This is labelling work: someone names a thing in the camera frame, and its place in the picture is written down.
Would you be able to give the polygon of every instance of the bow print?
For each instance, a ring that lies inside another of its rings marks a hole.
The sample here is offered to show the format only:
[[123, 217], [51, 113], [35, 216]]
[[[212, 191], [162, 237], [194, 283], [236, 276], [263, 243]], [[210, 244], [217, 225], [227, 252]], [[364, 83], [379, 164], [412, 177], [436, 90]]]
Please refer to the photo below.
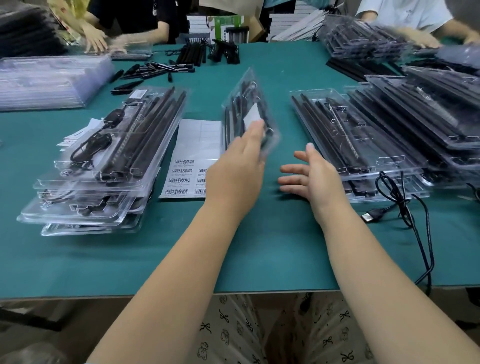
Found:
[[324, 340], [324, 345], [323, 345], [323, 347], [327, 346], [328, 343], [333, 344], [333, 341], [332, 341], [332, 337], [331, 337], [331, 336], [329, 336], [328, 339], [325, 339], [325, 340]]
[[344, 363], [347, 360], [355, 359], [355, 357], [352, 354], [353, 354], [353, 350], [351, 352], [349, 352], [347, 355], [340, 353], [340, 355], [342, 356], [342, 362]]
[[248, 319], [247, 319], [247, 318], [245, 318], [245, 320], [246, 320], [245, 324], [247, 325], [248, 329], [249, 329], [251, 332], [253, 332], [252, 324], [251, 324], [250, 322], [248, 322]]
[[344, 314], [340, 314], [340, 322], [342, 322], [342, 320], [343, 320], [345, 317], [350, 317], [350, 312], [345, 311]]
[[210, 326], [210, 324], [204, 324], [202, 322], [202, 327], [200, 328], [200, 331], [202, 331], [203, 329], [206, 329], [208, 331], [210, 331], [210, 334], [212, 333], [212, 331], [210, 330], [212, 327]]
[[227, 322], [227, 324], [229, 324], [230, 321], [228, 320], [228, 315], [225, 316], [225, 315], [222, 313], [222, 311], [220, 311], [220, 309], [218, 309], [218, 311], [219, 311], [219, 313], [220, 313], [220, 320], [225, 320], [225, 321]]

